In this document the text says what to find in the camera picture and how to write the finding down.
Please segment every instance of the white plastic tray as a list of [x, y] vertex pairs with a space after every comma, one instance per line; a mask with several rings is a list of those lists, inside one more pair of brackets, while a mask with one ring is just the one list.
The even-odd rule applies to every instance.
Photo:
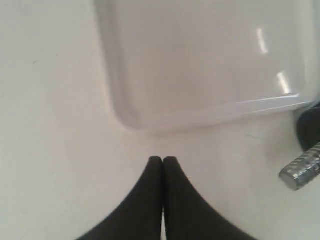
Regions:
[[97, 0], [117, 119], [136, 131], [293, 110], [319, 91], [311, 0]]

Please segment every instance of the white surface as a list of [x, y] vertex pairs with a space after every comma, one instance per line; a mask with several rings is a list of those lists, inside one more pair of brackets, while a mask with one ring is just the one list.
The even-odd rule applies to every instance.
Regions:
[[90, 1], [0, 1], [0, 239], [73, 240], [105, 218], [150, 155], [175, 155], [199, 192], [259, 240], [316, 240], [320, 181], [291, 192], [291, 114], [166, 137], [110, 119]]
[[97, 0], [114, 113], [153, 131], [280, 112], [318, 92], [312, 0]]

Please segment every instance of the black object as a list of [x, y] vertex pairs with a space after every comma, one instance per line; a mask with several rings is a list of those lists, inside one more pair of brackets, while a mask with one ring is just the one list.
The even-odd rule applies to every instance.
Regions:
[[320, 107], [304, 111], [296, 123], [296, 134], [303, 151], [320, 142]]
[[164, 159], [163, 174], [167, 240], [254, 240], [201, 197], [175, 157]]
[[149, 159], [139, 181], [119, 207], [78, 240], [160, 240], [163, 163]]

